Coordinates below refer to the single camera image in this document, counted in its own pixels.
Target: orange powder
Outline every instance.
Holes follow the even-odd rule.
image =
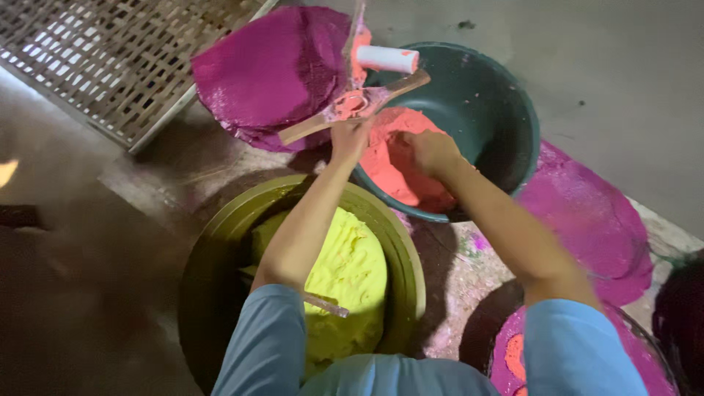
[[[511,337],[506,346],[506,356],[503,358],[506,361],[506,366],[516,378],[521,381],[526,381],[526,369],[521,364],[521,354],[523,353],[523,334],[517,334]]]
[[[362,31],[355,36],[354,43],[352,43],[352,54],[350,54],[350,62],[352,63],[352,80],[361,87],[364,81],[367,79],[367,71],[364,70],[362,66],[359,66],[357,62],[357,49],[362,45],[369,45],[372,43],[372,33],[365,26]]]
[[[364,93],[361,89],[345,92],[342,96],[335,99],[334,113],[339,120],[356,117],[357,114],[365,108],[365,102],[362,97]]]
[[[398,131],[443,133],[428,117],[406,107],[382,109],[374,121],[369,148],[360,160],[364,171],[384,192],[409,206],[443,213],[456,200],[437,180],[423,175],[413,162],[413,149],[397,138]]]

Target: yellow powder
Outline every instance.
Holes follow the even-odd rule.
[[[254,229],[256,262],[288,213],[280,213]],[[353,214],[341,208],[335,211],[306,281],[306,292],[350,311],[347,318],[340,318],[305,303],[306,378],[336,359],[374,352],[384,330],[386,259],[377,237]]]

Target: white roller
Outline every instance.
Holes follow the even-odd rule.
[[[414,73],[418,68],[418,51],[401,48],[362,45],[357,49],[357,62],[363,68]]]

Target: sleeve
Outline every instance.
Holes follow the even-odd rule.
[[[244,302],[212,395],[296,395],[306,358],[303,300],[264,285]]]
[[[614,326],[596,309],[566,299],[526,312],[524,359],[530,395],[647,395]]]

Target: person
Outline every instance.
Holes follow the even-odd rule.
[[[334,362],[301,387],[303,290],[371,120],[332,128],[332,159],[264,252],[212,395],[498,395],[489,379],[447,359],[362,354]],[[440,180],[524,288],[524,362],[535,395],[647,395],[586,274],[555,236],[476,171],[451,137],[399,136]]]

